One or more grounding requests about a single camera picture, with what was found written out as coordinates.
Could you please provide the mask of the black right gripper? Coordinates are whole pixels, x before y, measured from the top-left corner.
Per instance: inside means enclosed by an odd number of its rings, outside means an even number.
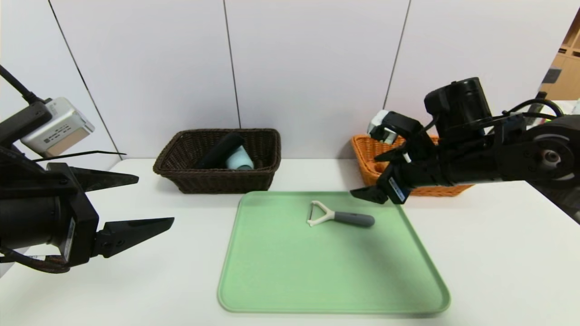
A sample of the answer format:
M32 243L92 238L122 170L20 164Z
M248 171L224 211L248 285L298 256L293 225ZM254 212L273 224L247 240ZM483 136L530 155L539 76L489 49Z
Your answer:
M377 185L350 190L354 198L380 205L390 199L394 204L402 205L415 188L447 184L447 163L437 157L412 160L406 154L405 144L377 155L374 160L388 165Z

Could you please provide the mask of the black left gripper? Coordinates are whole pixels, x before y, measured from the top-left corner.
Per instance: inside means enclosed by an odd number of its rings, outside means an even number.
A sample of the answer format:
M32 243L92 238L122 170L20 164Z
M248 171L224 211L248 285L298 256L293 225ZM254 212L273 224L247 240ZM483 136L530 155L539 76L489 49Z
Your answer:
M168 231L174 217L108 221L86 193L137 184L139 177L71 167L1 163L1 262L27 267L72 267L110 258Z

